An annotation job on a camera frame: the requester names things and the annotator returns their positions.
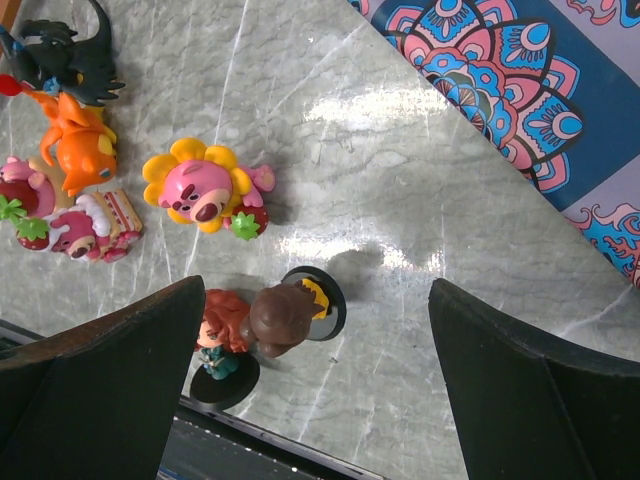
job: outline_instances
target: brown hair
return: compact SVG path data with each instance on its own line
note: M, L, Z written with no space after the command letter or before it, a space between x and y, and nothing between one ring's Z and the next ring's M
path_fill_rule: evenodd
M249 344L240 336L240 322L249 315L249 304L235 292L207 290L202 323L209 324L210 331L218 336L222 347L233 353L244 353ZM201 345L196 343L196 351Z

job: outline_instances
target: brown-haired doll figurine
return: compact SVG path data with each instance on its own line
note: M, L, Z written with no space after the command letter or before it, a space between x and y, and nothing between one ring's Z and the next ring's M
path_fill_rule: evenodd
M191 382L191 400L204 411L231 408L258 382L260 366L240 335L249 305L235 292L208 290L195 350L204 365Z

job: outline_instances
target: gray marble tabletop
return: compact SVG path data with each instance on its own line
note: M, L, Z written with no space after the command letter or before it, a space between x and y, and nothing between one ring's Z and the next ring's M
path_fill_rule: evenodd
M186 275L250 295L325 268L348 297L344 333L268 363L232 413L398 480L466 478L429 327L436 277L640 360L640 293L345 0L103 3L127 82L108 107L118 182L146 233L127 258L87 265L23 250L0 225L2 318L51 335ZM96 28L82 0L25 12ZM36 154L39 108L0 106L0 151ZM202 235L143 202L143 163L185 136L273 165L264 236Z

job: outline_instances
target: figurine stand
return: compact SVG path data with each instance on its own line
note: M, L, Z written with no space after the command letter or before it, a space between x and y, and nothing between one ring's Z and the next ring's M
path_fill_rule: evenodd
M328 273L315 267L297 267L289 271L282 283L294 284L309 278L320 285L322 291L329 298L329 311L322 320L311 322L311 332L307 340L313 342L327 342L334 339L344 328L347 318L347 303L338 283Z
M224 380L214 380L204 366L191 380L189 396L193 405L204 413L221 412L244 400L260 378L260 364L250 353L238 354L240 365Z

